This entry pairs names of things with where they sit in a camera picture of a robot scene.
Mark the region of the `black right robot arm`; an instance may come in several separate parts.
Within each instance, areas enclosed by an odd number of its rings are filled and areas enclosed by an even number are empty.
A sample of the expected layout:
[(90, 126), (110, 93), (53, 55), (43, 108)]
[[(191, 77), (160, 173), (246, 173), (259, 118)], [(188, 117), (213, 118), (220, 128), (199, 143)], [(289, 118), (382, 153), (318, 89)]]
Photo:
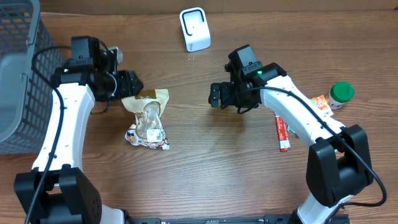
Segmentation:
[(229, 55), (229, 82), (213, 83), (209, 104), (245, 113), (260, 104), (280, 116), (308, 147), (306, 182), (310, 195), (291, 215), (267, 215), (266, 223), (349, 223), (337, 211), (373, 182), (368, 137), (315, 106), (276, 63), (263, 65), (250, 45)]

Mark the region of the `snack wrapper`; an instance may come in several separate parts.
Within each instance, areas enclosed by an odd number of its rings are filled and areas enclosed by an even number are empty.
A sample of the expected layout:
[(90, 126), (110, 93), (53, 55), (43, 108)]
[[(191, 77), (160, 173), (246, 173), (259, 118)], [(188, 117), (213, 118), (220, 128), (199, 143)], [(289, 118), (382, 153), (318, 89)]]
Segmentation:
[(144, 133), (140, 137), (135, 130), (136, 125), (132, 125), (132, 129), (128, 129), (125, 133), (125, 139), (133, 146), (144, 146), (151, 149), (169, 150), (170, 144), (166, 137), (164, 129), (150, 129), (149, 136)]

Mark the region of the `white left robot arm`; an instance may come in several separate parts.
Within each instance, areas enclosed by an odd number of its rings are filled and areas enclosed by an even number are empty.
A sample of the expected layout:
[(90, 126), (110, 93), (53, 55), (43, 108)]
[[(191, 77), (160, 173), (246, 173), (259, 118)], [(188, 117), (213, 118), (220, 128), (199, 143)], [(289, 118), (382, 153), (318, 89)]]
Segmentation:
[(14, 191), (26, 223), (131, 223), (123, 209), (105, 206), (83, 173), (83, 143), (88, 118), (97, 101), (137, 96), (143, 83), (118, 70), (122, 52), (90, 36), (71, 39), (72, 53), (46, 79), (52, 112), (42, 148), (29, 172), (19, 173)]

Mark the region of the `green lid jar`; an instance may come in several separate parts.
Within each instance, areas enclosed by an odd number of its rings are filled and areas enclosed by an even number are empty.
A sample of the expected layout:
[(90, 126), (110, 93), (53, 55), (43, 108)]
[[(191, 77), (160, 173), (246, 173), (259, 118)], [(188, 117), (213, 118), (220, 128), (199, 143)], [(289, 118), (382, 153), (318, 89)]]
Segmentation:
[(354, 87), (348, 82), (337, 82), (326, 96), (329, 107), (337, 110), (354, 97)]

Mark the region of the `white barcode scanner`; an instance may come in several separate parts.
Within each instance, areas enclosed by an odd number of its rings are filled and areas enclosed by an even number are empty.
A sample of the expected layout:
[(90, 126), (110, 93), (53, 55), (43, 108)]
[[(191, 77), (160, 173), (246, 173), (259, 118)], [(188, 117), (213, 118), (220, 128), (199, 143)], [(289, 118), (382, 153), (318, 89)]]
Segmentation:
[(188, 52), (207, 49), (211, 45), (210, 29), (202, 8), (185, 9), (180, 12), (179, 19)]

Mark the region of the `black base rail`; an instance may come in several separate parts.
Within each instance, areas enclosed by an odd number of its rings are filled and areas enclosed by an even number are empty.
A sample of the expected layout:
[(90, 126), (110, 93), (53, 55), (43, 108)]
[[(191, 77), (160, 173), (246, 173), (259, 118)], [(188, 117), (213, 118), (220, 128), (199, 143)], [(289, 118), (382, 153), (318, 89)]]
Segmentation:
[(291, 214), (264, 215), (263, 217), (235, 217), (235, 218), (129, 218), (129, 224), (293, 224), (301, 223), (298, 217)]

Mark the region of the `red snack bar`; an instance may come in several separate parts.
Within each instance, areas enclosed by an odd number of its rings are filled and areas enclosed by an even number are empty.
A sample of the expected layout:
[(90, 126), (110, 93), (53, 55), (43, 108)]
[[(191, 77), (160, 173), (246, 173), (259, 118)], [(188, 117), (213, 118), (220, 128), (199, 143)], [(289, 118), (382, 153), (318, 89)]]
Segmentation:
[(290, 149), (287, 124), (277, 113), (275, 113), (274, 116), (275, 116), (275, 124), (279, 140), (280, 152), (287, 152)]

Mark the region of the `teal tissue pack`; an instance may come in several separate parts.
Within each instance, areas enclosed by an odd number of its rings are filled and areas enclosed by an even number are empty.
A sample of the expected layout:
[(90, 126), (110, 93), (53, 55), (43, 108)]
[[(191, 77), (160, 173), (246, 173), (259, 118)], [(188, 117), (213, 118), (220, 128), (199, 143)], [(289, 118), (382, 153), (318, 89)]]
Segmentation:
[(296, 134), (296, 132), (289, 125), (287, 126), (287, 130), (288, 132)]

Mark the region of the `beige brown snack pouch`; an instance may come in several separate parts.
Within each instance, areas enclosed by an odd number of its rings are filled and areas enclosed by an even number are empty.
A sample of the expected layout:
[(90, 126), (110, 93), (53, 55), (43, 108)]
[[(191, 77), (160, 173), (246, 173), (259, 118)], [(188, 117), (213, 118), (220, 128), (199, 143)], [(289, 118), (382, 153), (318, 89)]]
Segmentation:
[(169, 101), (167, 89), (144, 90), (137, 96), (122, 99), (129, 112), (135, 114), (135, 123), (131, 126), (137, 136), (149, 142), (163, 140), (163, 125), (160, 120)]

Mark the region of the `orange tissue pack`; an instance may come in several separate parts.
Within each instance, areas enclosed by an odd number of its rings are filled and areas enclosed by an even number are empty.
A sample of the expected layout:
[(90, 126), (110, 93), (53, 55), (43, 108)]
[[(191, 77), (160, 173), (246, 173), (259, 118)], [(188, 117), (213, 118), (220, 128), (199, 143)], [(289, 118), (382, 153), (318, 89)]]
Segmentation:
[(332, 117), (334, 115), (324, 95), (313, 97), (312, 101), (326, 116)]

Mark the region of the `grey plastic mesh basket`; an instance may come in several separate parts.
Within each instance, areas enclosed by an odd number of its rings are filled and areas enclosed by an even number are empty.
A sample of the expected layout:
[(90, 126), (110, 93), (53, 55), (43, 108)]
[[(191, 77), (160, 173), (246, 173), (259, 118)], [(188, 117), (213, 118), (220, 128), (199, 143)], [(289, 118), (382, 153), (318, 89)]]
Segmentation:
[(31, 69), (38, 51), (55, 46), (38, 0), (1, 1), (1, 154), (36, 153), (52, 111), (52, 89)]

